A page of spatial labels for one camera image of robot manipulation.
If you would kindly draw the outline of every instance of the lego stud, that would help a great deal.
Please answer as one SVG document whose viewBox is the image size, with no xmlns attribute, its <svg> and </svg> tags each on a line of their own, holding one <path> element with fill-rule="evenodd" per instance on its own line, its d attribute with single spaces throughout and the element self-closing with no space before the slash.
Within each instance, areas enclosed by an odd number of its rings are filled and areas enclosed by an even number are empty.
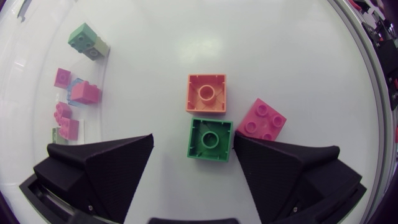
<svg viewBox="0 0 398 224">
<path fill-rule="evenodd" d="M 254 133 L 257 129 L 257 125 L 253 122 L 250 121 L 244 126 L 244 130 L 248 133 Z"/>
<path fill-rule="evenodd" d="M 280 128 L 282 126 L 282 118 L 280 116 L 275 116 L 272 119 L 272 124 L 277 127 Z"/>
<path fill-rule="evenodd" d="M 268 113 L 268 108 L 266 105 L 259 105 L 256 109 L 256 114 L 261 117 L 265 117 Z"/>
<path fill-rule="evenodd" d="M 93 50 L 90 51 L 90 55 L 93 56 L 93 57 L 96 57 L 98 55 L 98 51 L 93 49 Z"/>
<path fill-rule="evenodd" d="M 213 131 L 207 131 L 201 137 L 201 143 L 207 149 L 214 149 L 219 141 L 218 135 Z"/>
<path fill-rule="evenodd" d="M 199 98 L 202 103 L 212 105 L 216 101 L 216 91 L 211 85 L 203 85 L 199 89 Z"/>
<path fill-rule="evenodd" d="M 269 133 L 265 133 L 261 136 L 261 138 L 264 140 L 272 140 L 272 135 Z"/>
<path fill-rule="evenodd" d="M 58 76 L 58 78 L 61 82 L 64 82 L 67 79 L 67 76 L 65 74 L 60 74 L 60 76 Z"/>
</svg>

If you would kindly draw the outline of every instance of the white table surface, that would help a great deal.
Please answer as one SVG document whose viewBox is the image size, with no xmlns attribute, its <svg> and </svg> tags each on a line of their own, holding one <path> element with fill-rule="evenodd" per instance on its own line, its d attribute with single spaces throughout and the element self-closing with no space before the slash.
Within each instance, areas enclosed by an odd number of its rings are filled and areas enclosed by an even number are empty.
<svg viewBox="0 0 398 224">
<path fill-rule="evenodd" d="M 85 143 L 154 134 L 126 223 L 260 223 L 233 150 L 228 163 L 187 158 L 189 73 L 227 74 L 227 113 L 212 118 L 236 128 L 261 98 L 287 118 L 278 141 L 339 146 L 368 189 L 343 223 L 361 220 L 377 166 L 376 103 L 362 56 L 327 1 L 43 0 L 20 23 L 21 2 L 0 13 L 0 190 L 21 223 L 44 222 L 18 185 L 47 157 L 59 91 L 50 71 L 76 58 L 95 65 L 62 38 L 82 19 L 111 46 L 104 79 L 91 77 L 103 82 L 102 103 L 74 108 L 85 119 Z"/>
</svg>

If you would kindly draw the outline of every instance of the lego duplo brick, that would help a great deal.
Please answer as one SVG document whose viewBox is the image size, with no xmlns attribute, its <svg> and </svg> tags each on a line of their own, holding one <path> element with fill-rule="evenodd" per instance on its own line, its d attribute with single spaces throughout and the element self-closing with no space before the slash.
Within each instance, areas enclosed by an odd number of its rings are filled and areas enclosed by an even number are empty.
<svg viewBox="0 0 398 224">
<path fill-rule="evenodd" d="M 226 75 L 189 75 L 185 109 L 188 112 L 225 113 Z"/>
<path fill-rule="evenodd" d="M 68 43 L 79 53 L 83 53 L 86 49 L 92 48 L 95 45 L 96 39 L 97 34 L 93 29 L 86 23 L 83 23 L 70 34 Z"/>
<path fill-rule="evenodd" d="M 81 103 L 71 100 L 70 99 L 70 95 L 72 93 L 72 87 L 74 87 L 77 83 L 82 83 L 82 82 L 83 82 L 82 79 L 77 78 L 74 81 L 72 81 L 70 85 L 68 85 L 68 88 L 67 88 L 67 91 L 68 91 L 68 93 L 67 93 L 67 101 L 68 101 L 69 105 L 72 105 L 72 106 L 80 106 L 81 105 Z"/>
<path fill-rule="evenodd" d="M 70 118 L 61 118 L 61 128 L 58 133 L 67 140 L 77 140 L 79 133 L 79 121 Z"/>
<path fill-rule="evenodd" d="M 67 89 L 70 83 L 70 71 L 58 68 L 57 74 L 55 76 L 54 86 Z"/>
<path fill-rule="evenodd" d="M 61 128 L 53 128 L 52 129 L 52 142 L 55 144 L 68 144 L 68 140 L 64 139 L 63 137 L 61 137 L 61 135 L 59 134 L 59 130 Z"/>
<path fill-rule="evenodd" d="M 66 103 L 58 102 L 55 105 L 55 112 L 54 112 L 54 118 L 55 121 L 58 123 L 58 125 L 61 125 L 61 118 L 70 118 L 72 116 L 72 110 Z"/>
<path fill-rule="evenodd" d="M 188 157 L 228 162 L 232 121 L 192 118 Z"/>
<path fill-rule="evenodd" d="M 96 85 L 90 85 L 88 81 L 77 83 L 72 87 L 70 99 L 85 105 L 98 103 L 100 100 L 100 89 Z"/>
<path fill-rule="evenodd" d="M 97 37 L 95 45 L 92 48 L 86 49 L 83 53 L 91 60 L 97 60 L 99 58 L 107 56 L 109 47 L 102 41 L 100 37 Z"/>
<path fill-rule="evenodd" d="M 285 122 L 284 116 L 258 98 L 237 131 L 247 137 L 274 141 Z"/>
</svg>

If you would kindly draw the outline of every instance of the metal edge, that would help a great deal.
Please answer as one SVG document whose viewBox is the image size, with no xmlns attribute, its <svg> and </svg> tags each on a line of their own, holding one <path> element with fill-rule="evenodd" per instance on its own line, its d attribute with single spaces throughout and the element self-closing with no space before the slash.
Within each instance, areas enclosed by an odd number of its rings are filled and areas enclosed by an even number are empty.
<svg viewBox="0 0 398 224">
<path fill-rule="evenodd" d="M 361 21 L 356 17 L 352 8 L 344 0 L 328 0 L 331 6 L 341 17 L 348 30 L 351 32 L 359 51 L 362 54 L 369 77 L 373 86 L 376 100 L 377 116 L 379 121 L 379 156 L 377 159 L 376 176 L 368 206 L 365 209 L 361 223 L 366 223 L 374 213 L 379 202 L 388 188 L 391 180 L 396 152 L 394 150 L 394 128 L 395 116 L 390 109 L 389 94 L 384 74 L 379 59 L 371 41 L 362 28 Z"/>
</svg>

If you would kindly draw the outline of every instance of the black plastic part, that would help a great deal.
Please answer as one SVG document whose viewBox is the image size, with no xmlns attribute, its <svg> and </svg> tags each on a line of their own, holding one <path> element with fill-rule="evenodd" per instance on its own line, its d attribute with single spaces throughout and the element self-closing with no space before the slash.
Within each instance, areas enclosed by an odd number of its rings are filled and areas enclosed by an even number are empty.
<svg viewBox="0 0 398 224">
<path fill-rule="evenodd" d="M 337 223 L 366 191 L 361 176 L 337 159 L 337 146 L 296 146 L 237 133 L 234 149 L 262 223 Z"/>
<path fill-rule="evenodd" d="M 235 218 L 227 218 L 223 220 L 203 220 L 203 221 L 182 221 L 182 220 L 166 220 L 161 218 L 151 218 L 148 224 L 239 224 Z"/>
<path fill-rule="evenodd" d="M 366 3 L 365 0 L 354 0 L 354 2 L 355 2 L 357 5 L 359 5 L 359 6 L 362 8 L 362 10 L 363 10 L 364 12 L 368 12 L 369 9 L 371 8 L 371 7 Z"/>
<path fill-rule="evenodd" d="M 0 223 L 19 224 L 18 219 L 15 217 L 10 207 L 8 206 L 6 199 L 0 192 Z"/>
<path fill-rule="evenodd" d="M 122 223 L 153 147 L 152 135 L 81 146 L 49 144 L 49 157 L 20 188 L 51 223 L 70 219 L 51 194 L 73 210 Z"/>
</svg>

